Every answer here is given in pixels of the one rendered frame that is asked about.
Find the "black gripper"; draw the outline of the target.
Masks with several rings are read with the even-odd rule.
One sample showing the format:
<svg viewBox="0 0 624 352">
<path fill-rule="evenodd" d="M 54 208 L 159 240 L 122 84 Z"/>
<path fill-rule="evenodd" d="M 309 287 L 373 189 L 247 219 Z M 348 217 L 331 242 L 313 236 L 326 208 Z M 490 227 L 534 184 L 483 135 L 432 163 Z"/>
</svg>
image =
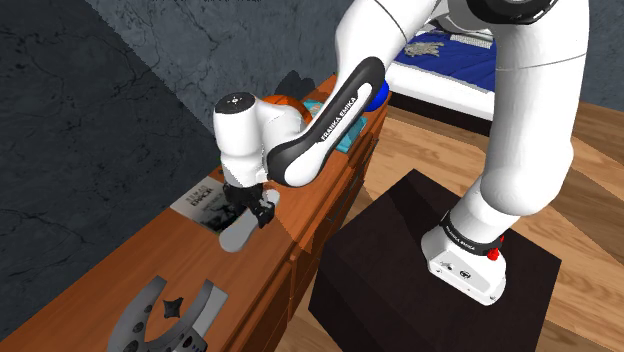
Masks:
<svg viewBox="0 0 624 352">
<path fill-rule="evenodd" d="M 237 209 L 247 208 L 256 217 L 258 227 L 262 229 L 274 217 L 275 203 L 262 198 L 263 186 L 256 184 L 251 187 L 236 187 L 227 182 L 224 183 L 223 191 L 226 200 Z"/>
</svg>

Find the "white oblong remote control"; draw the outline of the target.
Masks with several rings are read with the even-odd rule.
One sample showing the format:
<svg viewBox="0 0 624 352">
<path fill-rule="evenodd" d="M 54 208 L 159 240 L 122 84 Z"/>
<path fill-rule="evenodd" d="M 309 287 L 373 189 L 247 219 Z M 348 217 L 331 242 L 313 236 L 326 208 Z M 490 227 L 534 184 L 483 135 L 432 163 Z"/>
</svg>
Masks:
<svg viewBox="0 0 624 352">
<path fill-rule="evenodd" d="M 220 233 L 221 248 L 229 253 L 240 251 L 258 228 L 257 217 L 251 210 L 246 209 L 240 217 Z"/>
</svg>

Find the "grey and white book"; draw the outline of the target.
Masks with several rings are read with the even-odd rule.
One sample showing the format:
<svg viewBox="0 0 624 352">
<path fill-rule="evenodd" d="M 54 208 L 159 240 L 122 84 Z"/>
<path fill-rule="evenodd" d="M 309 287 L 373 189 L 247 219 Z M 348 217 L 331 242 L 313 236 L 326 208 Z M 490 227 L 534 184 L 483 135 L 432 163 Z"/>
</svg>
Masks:
<svg viewBox="0 0 624 352">
<path fill-rule="evenodd" d="M 223 183 L 210 176 L 198 182 L 170 208 L 216 234 L 220 234 L 242 214 L 226 200 Z"/>
</svg>

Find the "wooden chest of drawers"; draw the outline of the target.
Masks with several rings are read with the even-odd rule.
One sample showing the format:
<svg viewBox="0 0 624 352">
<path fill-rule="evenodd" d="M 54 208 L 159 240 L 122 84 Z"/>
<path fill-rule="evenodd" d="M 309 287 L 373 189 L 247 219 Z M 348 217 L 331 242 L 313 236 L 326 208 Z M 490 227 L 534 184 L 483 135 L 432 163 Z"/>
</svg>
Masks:
<svg viewBox="0 0 624 352">
<path fill-rule="evenodd" d="M 241 251 L 223 251 L 216 234 L 167 209 L 1 341 L 0 352 L 106 352 L 122 312 L 156 276 L 167 284 L 140 330 L 146 340 L 174 326 L 165 302 L 181 298 L 187 311 L 210 280 L 228 298 L 205 334 L 206 352 L 274 352 L 363 185 L 386 113 L 366 113 L 349 152 L 333 152 L 314 182 L 280 187 L 274 219 Z"/>
</svg>

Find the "orange ball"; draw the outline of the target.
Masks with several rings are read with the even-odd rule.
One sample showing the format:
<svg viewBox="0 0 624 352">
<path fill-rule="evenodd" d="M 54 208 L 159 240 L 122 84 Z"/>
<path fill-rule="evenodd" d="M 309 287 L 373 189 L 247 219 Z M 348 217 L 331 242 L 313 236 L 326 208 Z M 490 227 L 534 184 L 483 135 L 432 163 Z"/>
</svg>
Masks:
<svg viewBox="0 0 624 352">
<path fill-rule="evenodd" d="M 302 116 L 305 124 L 312 121 L 312 115 L 305 105 L 294 97 L 287 95 L 271 95 L 263 98 L 263 101 L 276 105 L 288 105 L 295 108 Z"/>
</svg>

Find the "teal book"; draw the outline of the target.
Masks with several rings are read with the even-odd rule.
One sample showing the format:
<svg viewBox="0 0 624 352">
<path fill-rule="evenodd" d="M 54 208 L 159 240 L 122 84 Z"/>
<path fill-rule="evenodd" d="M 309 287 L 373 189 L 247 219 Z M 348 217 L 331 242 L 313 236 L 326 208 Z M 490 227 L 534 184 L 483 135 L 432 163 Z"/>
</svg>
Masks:
<svg viewBox="0 0 624 352">
<path fill-rule="evenodd" d="M 313 100 L 307 99 L 303 102 L 305 108 L 309 111 L 312 118 L 314 118 L 320 111 L 323 103 Z M 347 153 L 351 148 L 352 144 L 356 141 L 364 127 L 366 126 L 368 119 L 366 117 L 360 116 L 358 120 L 350 127 L 349 131 L 343 136 L 340 140 L 339 144 L 336 146 L 336 149 L 342 153 Z"/>
</svg>

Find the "dark robot stand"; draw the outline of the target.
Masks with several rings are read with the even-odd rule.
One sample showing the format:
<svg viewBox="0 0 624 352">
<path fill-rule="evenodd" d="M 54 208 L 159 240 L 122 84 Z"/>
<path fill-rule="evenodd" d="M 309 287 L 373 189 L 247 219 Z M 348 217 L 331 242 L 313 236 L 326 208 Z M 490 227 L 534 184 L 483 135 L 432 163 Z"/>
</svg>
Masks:
<svg viewBox="0 0 624 352">
<path fill-rule="evenodd" d="M 327 241 L 309 310 L 343 352 L 536 351 L 560 259 L 508 230 L 504 293 L 474 301 L 420 247 L 458 199 L 412 170 Z"/>
</svg>

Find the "black star-shaped object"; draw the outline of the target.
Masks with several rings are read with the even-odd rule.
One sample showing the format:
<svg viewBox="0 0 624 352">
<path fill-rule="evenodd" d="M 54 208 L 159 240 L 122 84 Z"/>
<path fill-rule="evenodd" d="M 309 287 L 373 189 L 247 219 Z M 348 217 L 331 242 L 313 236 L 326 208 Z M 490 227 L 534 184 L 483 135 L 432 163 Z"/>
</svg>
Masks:
<svg viewBox="0 0 624 352">
<path fill-rule="evenodd" d="M 175 300 L 163 300 L 163 306 L 164 306 L 163 317 L 165 319 L 180 318 L 181 317 L 180 309 L 181 309 L 183 300 L 184 300 L 183 297 L 178 297 Z"/>
</svg>

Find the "grey horseshoe-shaped object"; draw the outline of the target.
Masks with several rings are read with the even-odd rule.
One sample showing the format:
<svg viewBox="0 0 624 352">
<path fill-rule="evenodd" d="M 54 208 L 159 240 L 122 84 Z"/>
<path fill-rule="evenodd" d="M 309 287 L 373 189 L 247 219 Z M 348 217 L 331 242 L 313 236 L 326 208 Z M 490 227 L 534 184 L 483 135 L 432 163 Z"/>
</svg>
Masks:
<svg viewBox="0 0 624 352">
<path fill-rule="evenodd" d="M 155 276 L 128 304 L 117 321 L 106 352 L 206 352 L 204 336 L 228 298 L 205 280 L 181 318 L 157 339 L 146 341 L 148 318 L 167 281 Z"/>
</svg>

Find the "blue ball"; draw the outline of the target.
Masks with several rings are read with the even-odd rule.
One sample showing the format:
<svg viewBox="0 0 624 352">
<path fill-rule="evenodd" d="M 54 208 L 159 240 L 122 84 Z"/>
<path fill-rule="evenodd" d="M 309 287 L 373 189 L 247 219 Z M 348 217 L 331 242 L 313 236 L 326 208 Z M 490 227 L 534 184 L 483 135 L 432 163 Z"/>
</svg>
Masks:
<svg viewBox="0 0 624 352">
<path fill-rule="evenodd" d="M 371 100 L 365 111 L 372 112 L 380 108 L 386 101 L 388 95 L 389 85 L 386 81 L 384 81 L 376 96 Z"/>
</svg>

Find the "bed with blue cover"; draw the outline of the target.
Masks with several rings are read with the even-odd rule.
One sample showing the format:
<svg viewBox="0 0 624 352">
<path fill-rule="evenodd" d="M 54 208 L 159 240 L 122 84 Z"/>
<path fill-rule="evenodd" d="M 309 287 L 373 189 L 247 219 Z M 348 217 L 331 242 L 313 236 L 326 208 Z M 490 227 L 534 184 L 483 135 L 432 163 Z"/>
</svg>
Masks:
<svg viewBox="0 0 624 352">
<path fill-rule="evenodd" d="M 393 107 L 483 136 L 493 118 L 496 45 L 487 31 L 425 26 L 386 73 Z"/>
</svg>

